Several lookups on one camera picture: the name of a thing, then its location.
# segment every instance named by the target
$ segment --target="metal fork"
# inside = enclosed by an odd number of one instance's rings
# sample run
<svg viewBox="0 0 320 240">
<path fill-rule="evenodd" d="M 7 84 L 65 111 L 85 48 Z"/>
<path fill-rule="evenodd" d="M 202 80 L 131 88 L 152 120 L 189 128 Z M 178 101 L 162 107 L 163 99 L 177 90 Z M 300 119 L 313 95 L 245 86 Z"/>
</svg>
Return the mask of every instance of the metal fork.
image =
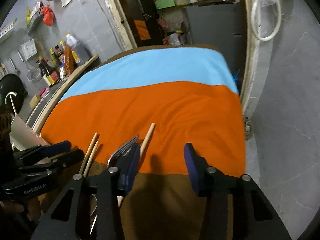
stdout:
<svg viewBox="0 0 320 240">
<path fill-rule="evenodd" d="M 137 134 L 135 137 L 133 137 L 131 140 L 124 143 L 119 149 L 117 149 L 109 158 L 107 167 L 112 167 L 116 165 L 117 159 L 124 155 L 126 152 L 128 152 L 131 149 L 132 144 L 137 143 L 139 141 L 139 135 Z"/>
</svg>

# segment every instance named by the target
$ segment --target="orange cloth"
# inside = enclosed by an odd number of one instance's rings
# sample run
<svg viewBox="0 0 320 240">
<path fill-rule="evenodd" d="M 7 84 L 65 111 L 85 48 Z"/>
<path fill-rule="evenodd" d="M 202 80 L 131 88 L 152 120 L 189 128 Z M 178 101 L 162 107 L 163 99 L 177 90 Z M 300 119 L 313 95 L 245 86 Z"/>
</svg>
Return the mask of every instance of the orange cloth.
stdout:
<svg viewBox="0 0 320 240">
<path fill-rule="evenodd" d="M 134 20 L 134 24 L 135 24 L 136 27 L 137 27 L 137 31 L 138 31 L 139 36 L 140 36 L 140 39 L 141 39 L 142 41 L 144 41 L 144 40 L 150 40 L 150 39 L 151 39 L 145 21 Z"/>
<path fill-rule="evenodd" d="M 156 124 L 139 172 L 188 174 L 184 145 L 191 142 L 209 165 L 232 176 L 245 172 L 245 138 L 239 96 L 223 85 L 169 82 L 104 90 L 60 102 L 41 131 L 50 143 L 69 140 L 86 151 L 95 132 L 102 144 L 95 160 L 110 155 Z M 157 157 L 151 167 L 151 159 Z"/>
</svg>

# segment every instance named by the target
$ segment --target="hand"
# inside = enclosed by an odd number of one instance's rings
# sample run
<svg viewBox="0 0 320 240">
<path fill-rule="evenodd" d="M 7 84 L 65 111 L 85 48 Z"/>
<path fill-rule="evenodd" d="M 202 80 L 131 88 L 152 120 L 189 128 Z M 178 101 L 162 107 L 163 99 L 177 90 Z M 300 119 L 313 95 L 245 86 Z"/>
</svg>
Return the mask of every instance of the hand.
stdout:
<svg viewBox="0 0 320 240">
<path fill-rule="evenodd" d="M 24 212 L 24 207 L 20 203 L 15 203 L 10 200 L 0 201 L 0 206 L 4 213 L 22 213 Z M 27 217 L 30 220 L 38 220 L 41 216 L 40 202 L 37 197 L 31 198 L 26 201 L 26 206 L 28 208 Z"/>
</svg>

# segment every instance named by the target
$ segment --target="hanging utensil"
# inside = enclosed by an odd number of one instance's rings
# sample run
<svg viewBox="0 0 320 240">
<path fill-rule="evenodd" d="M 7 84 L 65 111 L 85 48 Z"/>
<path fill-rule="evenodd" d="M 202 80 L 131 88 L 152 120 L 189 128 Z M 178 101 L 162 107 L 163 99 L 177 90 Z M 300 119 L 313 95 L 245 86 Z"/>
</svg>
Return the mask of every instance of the hanging utensil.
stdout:
<svg viewBox="0 0 320 240">
<path fill-rule="evenodd" d="M 39 82 L 41 80 L 41 78 L 42 78 L 40 70 L 39 69 L 34 69 L 34 68 L 29 69 L 27 62 L 23 59 L 22 54 L 20 53 L 20 51 L 18 51 L 18 55 L 19 55 L 21 61 L 24 62 L 24 64 L 26 65 L 26 68 L 28 70 L 28 73 L 27 73 L 28 81 L 32 82 L 32 83 Z"/>
<path fill-rule="evenodd" d="M 20 72 L 20 70 L 18 70 L 18 69 L 16 68 L 16 66 L 14 65 L 12 59 L 10 59 L 10 63 L 11 63 L 11 65 L 12 65 L 12 67 L 13 67 L 16 75 L 19 76 L 21 72 Z"/>
<path fill-rule="evenodd" d="M 21 55 L 20 51 L 18 51 L 18 55 L 19 55 L 19 57 L 20 57 L 21 61 L 22 61 L 22 62 L 24 62 L 23 57 L 22 57 L 22 55 Z"/>
</svg>

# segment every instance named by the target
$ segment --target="gray tiled wall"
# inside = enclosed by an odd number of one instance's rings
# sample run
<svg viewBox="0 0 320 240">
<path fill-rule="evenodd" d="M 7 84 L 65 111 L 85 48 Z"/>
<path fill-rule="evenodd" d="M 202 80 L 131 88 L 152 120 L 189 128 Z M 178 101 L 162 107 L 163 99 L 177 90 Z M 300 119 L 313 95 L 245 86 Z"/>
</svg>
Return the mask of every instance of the gray tiled wall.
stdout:
<svg viewBox="0 0 320 240">
<path fill-rule="evenodd" d="M 107 11 L 105 1 L 99 1 L 103 9 Z M 66 33 L 71 33 L 84 44 L 91 55 L 98 54 L 100 62 L 121 52 L 110 24 L 101 11 L 97 0 L 72 0 L 65 7 L 62 7 L 60 0 L 51 2 L 43 0 L 43 2 L 44 5 L 50 4 L 50 8 L 55 14 L 52 26 L 49 27 L 40 22 L 37 28 L 30 33 L 30 36 L 24 31 L 27 7 L 32 10 L 36 0 L 18 0 L 2 25 L 3 27 L 17 18 L 13 34 L 0 44 L 0 61 L 5 64 L 9 73 L 13 73 L 9 58 L 13 59 L 21 70 L 20 78 L 30 95 L 38 93 L 45 87 L 45 83 L 42 81 L 36 84 L 27 81 L 28 68 L 37 67 L 35 64 L 37 58 L 28 60 L 26 65 L 20 61 L 17 54 L 18 49 L 21 51 L 21 44 L 30 40 L 31 37 L 39 39 L 44 45 L 44 49 L 48 50 L 59 44 L 61 40 L 66 40 Z"/>
<path fill-rule="evenodd" d="M 296 240 L 320 206 L 320 24 L 304 0 L 281 5 L 252 120 L 261 189 Z"/>
</svg>

